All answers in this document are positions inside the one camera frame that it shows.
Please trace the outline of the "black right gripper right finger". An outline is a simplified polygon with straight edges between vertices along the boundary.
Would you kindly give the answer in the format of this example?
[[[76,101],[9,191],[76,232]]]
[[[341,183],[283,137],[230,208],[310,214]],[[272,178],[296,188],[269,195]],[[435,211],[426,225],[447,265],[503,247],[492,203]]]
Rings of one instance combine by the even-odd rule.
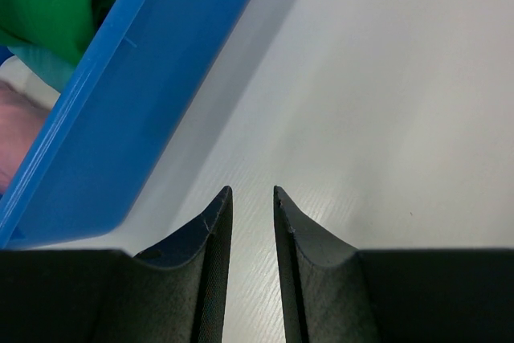
[[[274,228],[288,342],[379,342],[355,247],[309,218],[279,186]]]

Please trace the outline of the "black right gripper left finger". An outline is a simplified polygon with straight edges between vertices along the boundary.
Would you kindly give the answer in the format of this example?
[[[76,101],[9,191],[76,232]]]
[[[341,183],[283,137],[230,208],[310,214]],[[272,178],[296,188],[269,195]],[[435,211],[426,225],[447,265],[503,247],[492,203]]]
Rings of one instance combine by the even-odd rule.
[[[96,342],[220,342],[233,224],[223,187],[186,225],[116,264]]]

